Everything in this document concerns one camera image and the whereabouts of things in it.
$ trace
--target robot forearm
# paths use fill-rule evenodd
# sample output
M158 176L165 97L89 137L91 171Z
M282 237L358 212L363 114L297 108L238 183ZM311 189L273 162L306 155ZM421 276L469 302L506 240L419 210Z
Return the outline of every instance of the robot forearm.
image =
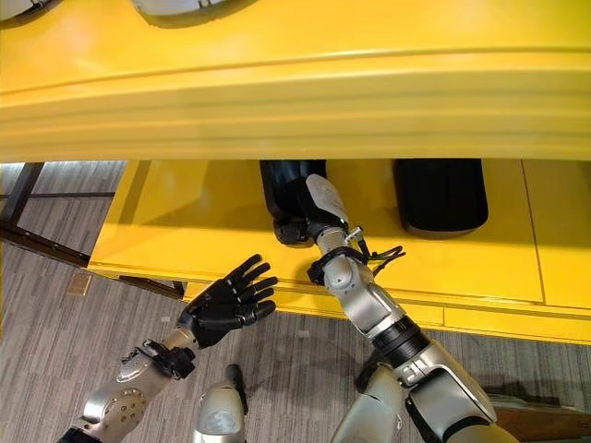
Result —
M119 366L108 386L94 392L60 443L117 443L141 420L150 401L173 379L185 378L195 366L190 347L207 348L231 329L240 329L268 316L275 303L265 300L273 294L277 279L253 283L271 267L260 255L246 260L224 278L215 281L188 304L176 328L162 343L146 340Z
M348 246L347 238L342 228L332 227L320 233L316 242L323 256L331 257L332 251ZM406 406L417 426L423 423L426 432L444 441L466 427L496 422L484 390L438 342L423 335L355 254L331 258L323 272L325 287L339 299L345 314L392 365L398 381L410 389ZM495 428L495 435L505 438L499 442L515 441Z
M115 380L95 391L60 442L116 443L131 432L150 401L173 379L186 377L195 355L191 331L174 329L162 344L145 341L122 360Z

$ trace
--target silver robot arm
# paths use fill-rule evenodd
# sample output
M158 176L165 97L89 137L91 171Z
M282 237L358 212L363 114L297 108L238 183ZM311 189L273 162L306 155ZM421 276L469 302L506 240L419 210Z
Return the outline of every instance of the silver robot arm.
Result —
M94 392L80 418L59 443L118 443L141 420L150 401L174 379L187 377L195 366L195 343L200 349L216 344L230 330L252 325L268 316L275 303L277 279L253 283L271 267L251 257L216 281L188 304L176 328L162 343L146 340L124 358L115 380Z
M135 429L150 401L171 380L184 378L192 371L194 366L190 361L195 354L189 347L194 341L192 332L185 327L175 329L162 344L145 341L122 360L115 380L90 396L84 413L72 423L73 430L68 431L72 438L78 434L79 441L121 441ZM180 354L167 355L174 349L182 350L186 358ZM184 368L173 369L174 363L168 364L168 367L164 362L157 363L167 358L177 359Z
M306 185L308 189L304 192L309 193L318 208L342 222L347 221L344 204L330 182L311 175ZM315 262L308 274L313 281L321 280L339 299L351 322L391 365L395 378L410 389L406 409L423 438L450 443L515 442L494 425L497 420L494 408L478 383L438 342L428 339L374 282L373 272L364 263L366 260L351 247L353 241L362 241L360 229L348 233L342 223L311 235L322 259Z

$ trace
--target robotic hand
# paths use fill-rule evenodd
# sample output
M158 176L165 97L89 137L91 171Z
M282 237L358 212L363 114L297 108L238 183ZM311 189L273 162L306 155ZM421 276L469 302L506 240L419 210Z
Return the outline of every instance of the robotic hand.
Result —
M188 376L195 366L190 349L220 341L230 330L265 318L275 303L264 300L273 294L275 277L253 283L271 266L253 266L261 256L249 258L223 279L215 281L183 310L176 328L162 343L146 340L123 358L114 382L94 392L59 443L116 443L131 432L146 407L172 379Z
M402 248L369 254L361 229L348 232L344 204L326 179L324 163L262 161L260 170L278 240L288 245L308 239L316 243L322 258L308 276L339 299L349 320L391 369L376 371L368 395L360 397L361 406L354 404L332 442L391 442L382 417L396 412L396 381L409 389L406 409L428 443L515 442L495 425L496 414L484 390L374 282L385 263L402 256ZM372 259L382 261L373 271L368 267ZM378 406L386 413L376 413Z

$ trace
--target robot finger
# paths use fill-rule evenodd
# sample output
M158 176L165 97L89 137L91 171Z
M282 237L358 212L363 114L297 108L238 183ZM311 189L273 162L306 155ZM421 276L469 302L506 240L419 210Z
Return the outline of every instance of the robot finger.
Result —
M255 295L255 293L258 293L258 292L262 291L263 289L270 288L274 284L277 284L277 282L278 282L277 277L269 277L265 280L258 281L255 284L248 286L240 294L240 299L241 300L250 300Z
M240 319L242 326L250 326L268 316L275 310L275 303L265 300L258 304L240 305L235 309L235 315Z
M275 310L277 305L272 300L265 300L257 304L257 308L255 309L255 317L257 320L261 320L266 316L272 314Z
M260 256L260 254L255 254L254 256L246 260L244 263L242 263L240 266L238 266L236 269L234 269L232 272L230 272L228 275L226 275L225 280L230 281L232 284L236 284L238 281L242 279L242 276L247 270L252 268L261 260L262 257Z
M242 328L232 305L210 305L199 314L199 325L204 329L228 331Z
M258 265L248 274L245 274L244 277L240 280L240 282L236 285L237 291L242 291L246 288L253 280L257 279L260 275L267 272L271 269L271 265L269 263L263 263L262 265Z
M238 291L228 280L218 280L211 284L196 300L202 300L205 305L235 305L238 303Z
M242 303L244 303L244 304L258 303L259 301L261 301L264 298L271 297L273 294L274 294L273 288L265 288L262 291L259 291L257 293L251 293L251 295L248 298L242 297Z

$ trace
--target metal frame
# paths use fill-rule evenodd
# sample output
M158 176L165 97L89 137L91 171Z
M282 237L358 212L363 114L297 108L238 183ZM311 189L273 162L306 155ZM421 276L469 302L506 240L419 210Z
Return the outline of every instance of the metal frame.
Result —
M25 163L18 175L17 182L10 194L0 198L6 200L5 206L0 212L0 239L6 243L40 254L53 260L61 261L77 268L87 268L90 256L80 251L61 245L53 240L45 238L18 226L29 198L67 198L67 197L113 197L113 192L86 192L86 193L54 193L32 194L44 163ZM185 287L181 281L173 281L174 288L166 286L154 280L140 277L119 277L120 281L147 289L160 295L180 300L185 294Z

